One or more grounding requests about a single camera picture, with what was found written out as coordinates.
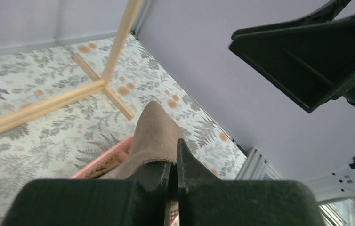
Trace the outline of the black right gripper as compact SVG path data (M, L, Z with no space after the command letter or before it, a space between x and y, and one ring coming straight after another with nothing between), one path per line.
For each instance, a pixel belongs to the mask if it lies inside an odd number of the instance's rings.
M236 30L229 50L308 113L340 97L355 107L355 14L336 19L347 5Z

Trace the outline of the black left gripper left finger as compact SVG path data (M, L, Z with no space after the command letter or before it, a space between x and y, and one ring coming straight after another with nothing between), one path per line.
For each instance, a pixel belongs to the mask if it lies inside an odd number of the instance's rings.
M27 183L4 226L167 226L172 165L151 162L125 180L37 179Z

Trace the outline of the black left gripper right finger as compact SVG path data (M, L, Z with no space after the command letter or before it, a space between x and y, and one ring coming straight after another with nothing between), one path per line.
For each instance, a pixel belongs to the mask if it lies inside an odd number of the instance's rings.
M221 180L177 143L182 226L322 226L310 189L287 180Z

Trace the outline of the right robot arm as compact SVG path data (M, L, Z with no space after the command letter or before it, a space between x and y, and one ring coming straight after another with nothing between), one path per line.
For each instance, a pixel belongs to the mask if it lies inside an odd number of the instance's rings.
M299 19L236 30L229 50L308 113L276 104L260 153L319 201L355 197L355 13L330 0Z

